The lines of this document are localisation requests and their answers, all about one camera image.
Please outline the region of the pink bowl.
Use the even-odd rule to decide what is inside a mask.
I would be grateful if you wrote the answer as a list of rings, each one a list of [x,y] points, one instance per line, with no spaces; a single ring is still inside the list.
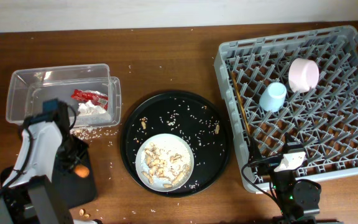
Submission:
[[[319,68],[316,62],[297,58],[290,65],[288,82],[292,92],[306,93],[317,86],[318,80]]]

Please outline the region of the white tissue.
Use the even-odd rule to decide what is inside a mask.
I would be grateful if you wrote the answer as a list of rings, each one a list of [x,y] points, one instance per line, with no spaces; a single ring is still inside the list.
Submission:
[[[94,105],[90,100],[86,103],[79,103],[78,105],[79,116],[90,116],[105,114],[106,110],[99,105]]]

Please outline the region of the red snack wrapper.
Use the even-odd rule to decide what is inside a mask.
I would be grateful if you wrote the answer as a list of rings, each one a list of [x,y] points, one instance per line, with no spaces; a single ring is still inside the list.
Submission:
[[[108,95],[94,90],[78,90],[75,89],[71,98],[77,101],[92,102],[95,106],[108,109]]]

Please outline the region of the wooden chopstick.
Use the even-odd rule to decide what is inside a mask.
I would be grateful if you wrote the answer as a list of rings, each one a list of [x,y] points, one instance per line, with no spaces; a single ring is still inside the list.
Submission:
[[[237,86],[237,82],[236,82],[234,72],[231,72],[231,78],[232,78],[233,86],[234,86],[234,89],[235,89],[235,92],[236,92],[237,100],[239,102],[242,118],[244,120],[244,125],[246,127],[246,132],[247,132],[248,135],[250,135],[250,127],[249,127],[249,124],[247,122],[244,106],[242,104],[242,98],[241,98],[241,95],[240,95],[240,92],[239,92],[239,89],[238,89],[238,86]]]

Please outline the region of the grey plate with rice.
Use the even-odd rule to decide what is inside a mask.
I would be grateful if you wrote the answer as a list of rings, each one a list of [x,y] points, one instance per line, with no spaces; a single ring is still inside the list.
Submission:
[[[195,162],[186,141],[173,134],[157,134],[140,146],[135,171],[148,189],[168,193],[178,190],[190,179]]]

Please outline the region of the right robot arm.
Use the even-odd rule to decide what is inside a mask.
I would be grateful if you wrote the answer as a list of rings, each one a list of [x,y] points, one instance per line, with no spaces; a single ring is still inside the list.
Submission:
[[[288,133],[282,152],[263,157],[257,141],[250,138],[251,159],[241,168],[242,177],[255,189],[261,190],[245,175],[246,168],[257,168],[258,175],[268,175],[270,193],[263,192],[279,207],[281,215],[273,217],[272,223],[316,223],[319,213],[321,185],[308,179],[296,179],[294,171],[306,161],[306,149]]]

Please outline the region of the light blue cup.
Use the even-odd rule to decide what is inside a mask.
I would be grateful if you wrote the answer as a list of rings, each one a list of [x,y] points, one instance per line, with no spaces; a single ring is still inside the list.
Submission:
[[[259,105],[264,111],[278,112],[285,101],[287,88],[280,82],[271,83],[262,93]]]

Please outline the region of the orange carrot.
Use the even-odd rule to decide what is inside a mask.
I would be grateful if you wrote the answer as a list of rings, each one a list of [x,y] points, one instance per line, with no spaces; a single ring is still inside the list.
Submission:
[[[87,178],[90,174],[90,170],[81,164],[78,164],[75,168],[74,168],[74,173],[81,178]]]

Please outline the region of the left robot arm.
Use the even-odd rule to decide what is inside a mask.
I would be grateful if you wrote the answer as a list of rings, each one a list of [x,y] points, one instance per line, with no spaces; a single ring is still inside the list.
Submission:
[[[58,99],[21,125],[22,146],[11,174],[0,188],[0,223],[74,223],[52,184],[53,170],[71,173],[82,165],[88,145],[71,134],[72,106]]]

